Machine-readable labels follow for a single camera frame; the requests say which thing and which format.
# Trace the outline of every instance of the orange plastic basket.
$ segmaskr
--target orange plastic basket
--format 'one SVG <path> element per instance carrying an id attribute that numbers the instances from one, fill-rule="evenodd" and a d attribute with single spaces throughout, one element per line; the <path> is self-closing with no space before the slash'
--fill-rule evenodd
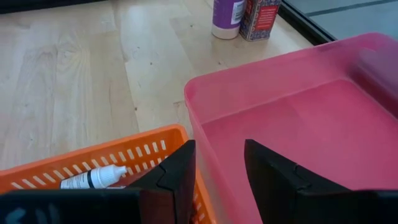
<path id="1" fill-rule="evenodd" d="M 15 189 L 57 189 L 61 180 L 99 166 L 127 166 L 127 175 L 154 167 L 188 140 L 180 125 L 171 125 L 60 156 L 0 171 L 0 193 Z M 196 171 L 194 223 L 215 224 L 215 215 L 200 171 Z"/>

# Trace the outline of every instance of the black floor edge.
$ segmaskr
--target black floor edge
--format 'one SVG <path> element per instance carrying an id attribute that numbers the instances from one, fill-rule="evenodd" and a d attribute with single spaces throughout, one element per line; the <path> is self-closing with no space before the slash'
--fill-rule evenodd
<path id="1" fill-rule="evenodd" d="M 58 1 L 45 1 L 30 4 L 20 4 L 19 6 L 0 7 L 0 14 L 21 12 L 37 9 L 47 9 L 51 7 L 70 6 L 74 4 L 83 4 L 89 2 L 98 2 L 105 0 L 58 0 Z"/>
<path id="2" fill-rule="evenodd" d="M 316 25 L 316 23 L 286 1 L 282 1 L 278 15 L 313 45 L 325 44 L 336 40 L 336 38 Z"/>

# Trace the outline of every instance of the purple bottle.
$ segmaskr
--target purple bottle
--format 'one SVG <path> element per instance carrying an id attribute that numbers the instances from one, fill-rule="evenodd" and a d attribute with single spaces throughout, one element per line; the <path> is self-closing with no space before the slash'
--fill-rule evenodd
<path id="1" fill-rule="evenodd" d="M 244 13 L 244 0 L 214 0 L 211 33 L 220 39 L 238 35 Z"/>

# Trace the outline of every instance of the basket rim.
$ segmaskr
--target basket rim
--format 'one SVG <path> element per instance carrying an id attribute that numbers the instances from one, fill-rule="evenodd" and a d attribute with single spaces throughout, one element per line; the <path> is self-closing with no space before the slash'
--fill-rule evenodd
<path id="1" fill-rule="evenodd" d="M 72 152 L 66 152 L 66 153 L 61 154 L 61 155 L 49 157 L 49 158 L 46 158 L 46 159 L 41 159 L 41 160 L 38 160 L 38 161 L 30 162 L 30 163 L 19 165 L 19 166 L 15 166 L 15 167 L 10 168 L 10 169 L 0 170 L 0 177 L 6 176 L 6 175 L 10 175 L 10 174 L 13 174 L 13 173 L 16 173 L 16 172 L 20 172 L 20 171 L 23 171 L 23 170 L 35 168 L 37 166 L 42 166 L 44 164 L 57 162 L 57 161 L 59 161 L 61 159 L 69 159 L 71 157 L 77 156 L 77 155 L 82 154 L 82 153 L 97 151 L 98 149 L 102 149 L 104 147 L 110 147 L 110 146 L 113 146 L 115 144 L 120 144 L 120 143 L 123 143 L 123 142 L 126 142 L 126 141 L 131 141 L 131 140 L 143 138 L 145 136 L 149 136 L 149 135 L 153 135 L 153 134 L 157 134 L 157 133 L 162 133 L 162 132 L 167 132 L 167 131 L 174 130 L 174 129 L 178 130 L 181 133 L 182 139 L 183 139 L 184 142 L 188 141 L 188 134 L 187 134 L 185 128 L 181 124 L 171 124 L 171 125 L 164 126 L 164 127 L 161 127 L 161 128 L 156 128 L 156 129 L 152 129 L 152 130 L 149 130 L 149 131 L 144 131 L 142 133 L 132 134 L 130 136 L 126 136 L 126 137 L 123 137 L 123 138 L 120 138 L 120 139 L 115 139 L 115 140 L 112 140 L 112 141 L 100 143 L 100 144 L 97 144 L 97 145 L 94 145 L 94 146 L 84 147 L 82 149 L 77 149 L 77 150 L 74 150 Z"/>

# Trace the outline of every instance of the gray tile floor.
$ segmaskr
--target gray tile floor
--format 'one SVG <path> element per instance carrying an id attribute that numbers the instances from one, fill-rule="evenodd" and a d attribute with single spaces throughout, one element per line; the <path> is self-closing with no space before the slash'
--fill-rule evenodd
<path id="1" fill-rule="evenodd" d="M 337 39 L 380 32 L 398 39 L 398 0 L 288 0 Z"/>

